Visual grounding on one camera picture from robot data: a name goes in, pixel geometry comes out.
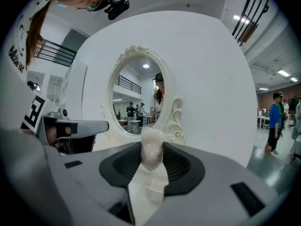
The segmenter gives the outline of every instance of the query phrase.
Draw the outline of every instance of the black slot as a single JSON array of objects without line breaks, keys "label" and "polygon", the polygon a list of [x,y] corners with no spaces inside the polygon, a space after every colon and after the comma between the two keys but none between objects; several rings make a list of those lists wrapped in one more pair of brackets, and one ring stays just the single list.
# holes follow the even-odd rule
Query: black slot
[{"label": "black slot", "polygon": [[71,161],[71,162],[65,163],[65,166],[66,166],[66,169],[68,169],[68,168],[76,167],[81,164],[83,164],[81,161]]},{"label": "black slot", "polygon": [[245,183],[232,184],[231,188],[251,217],[264,208],[264,204]]}]

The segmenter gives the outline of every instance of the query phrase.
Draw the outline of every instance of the brick wall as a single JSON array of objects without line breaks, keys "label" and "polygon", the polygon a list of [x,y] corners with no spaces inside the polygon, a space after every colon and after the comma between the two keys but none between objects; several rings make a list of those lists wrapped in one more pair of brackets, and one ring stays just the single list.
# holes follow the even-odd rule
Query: brick wall
[{"label": "brick wall", "polygon": [[283,99],[286,99],[288,101],[288,104],[290,104],[293,96],[299,97],[301,94],[301,84],[293,85],[287,88],[269,91],[266,93],[258,94],[258,106],[259,109],[261,108],[267,108],[269,110],[271,104],[273,103],[273,94],[275,92],[281,91],[283,93]]}]

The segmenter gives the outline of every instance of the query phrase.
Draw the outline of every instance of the staircase railing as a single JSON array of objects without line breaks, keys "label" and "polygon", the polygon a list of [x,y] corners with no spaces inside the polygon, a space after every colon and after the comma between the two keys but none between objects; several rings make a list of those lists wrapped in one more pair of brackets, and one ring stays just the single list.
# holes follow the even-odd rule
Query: staircase railing
[{"label": "staircase railing", "polygon": [[70,67],[77,52],[62,45],[43,40],[38,43],[35,57]]}]

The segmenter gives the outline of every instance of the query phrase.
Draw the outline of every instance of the table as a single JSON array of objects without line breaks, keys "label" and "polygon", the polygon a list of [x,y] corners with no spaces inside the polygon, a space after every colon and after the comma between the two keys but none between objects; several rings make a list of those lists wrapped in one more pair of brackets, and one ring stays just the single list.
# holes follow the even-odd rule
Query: table
[{"label": "table", "polygon": [[131,123],[135,123],[135,122],[140,122],[140,120],[133,120],[133,121],[130,121]]},{"label": "table", "polygon": [[122,127],[127,125],[127,120],[118,120],[118,122]]},{"label": "table", "polygon": [[257,118],[260,118],[259,130],[261,130],[261,120],[263,119],[263,127],[264,127],[265,120],[269,120],[269,117],[257,116]]},{"label": "table", "polygon": [[150,116],[145,116],[144,118],[146,118],[146,124],[150,124],[151,123],[151,118]]}]

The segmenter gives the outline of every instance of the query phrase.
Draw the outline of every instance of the black pad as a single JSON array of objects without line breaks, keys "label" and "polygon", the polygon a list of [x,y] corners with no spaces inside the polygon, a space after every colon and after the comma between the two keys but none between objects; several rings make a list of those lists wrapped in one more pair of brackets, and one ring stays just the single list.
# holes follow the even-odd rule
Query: black pad
[{"label": "black pad", "polygon": [[169,181],[165,196],[189,193],[205,175],[205,167],[198,158],[166,142],[163,143],[163,164]]},{"label": "black pad", "polygon": [[113,154],[99,165],[99,172],[111,186],[127,188],[141,163],[141,142]]}]

